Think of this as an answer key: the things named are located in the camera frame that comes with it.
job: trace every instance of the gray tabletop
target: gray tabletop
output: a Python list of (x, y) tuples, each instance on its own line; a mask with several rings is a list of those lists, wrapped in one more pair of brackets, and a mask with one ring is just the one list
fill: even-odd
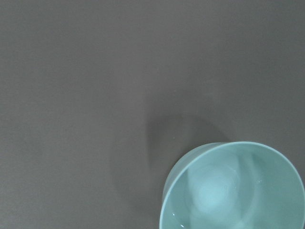
[(0, 229), (158, 228), (173, 164), (255, 141), (305, 179), (305, 1), (0, 3)]

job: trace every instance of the bowl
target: bowl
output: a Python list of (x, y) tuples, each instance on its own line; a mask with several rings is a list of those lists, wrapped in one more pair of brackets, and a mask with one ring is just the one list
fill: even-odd
[(302, 229), (305, 192), (291, 162), (254, 142), (185, 154), (163, 190), (160, 229)]

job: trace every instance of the teal cup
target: teal cup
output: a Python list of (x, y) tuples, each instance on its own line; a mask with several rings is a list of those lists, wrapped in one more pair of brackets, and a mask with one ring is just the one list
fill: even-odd
[(254, 142), (185, 154), (163, 190), (160, 229), (302, 229), (305, 192), (291, 162)]

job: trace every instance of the light blue cup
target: light blue cup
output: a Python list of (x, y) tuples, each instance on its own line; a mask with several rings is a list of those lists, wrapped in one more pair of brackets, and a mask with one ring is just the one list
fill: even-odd
[(163, 190), (160, 229), (302, 229), (305, 192), (281, 153), (254, 142), (184, 155)]

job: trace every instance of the dark gray background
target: dark gray background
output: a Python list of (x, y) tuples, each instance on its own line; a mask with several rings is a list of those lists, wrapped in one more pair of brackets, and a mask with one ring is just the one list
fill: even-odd
[(188, 150), (305, 179), (305, 1), (0, 1), (0, 229), (158, 228)]

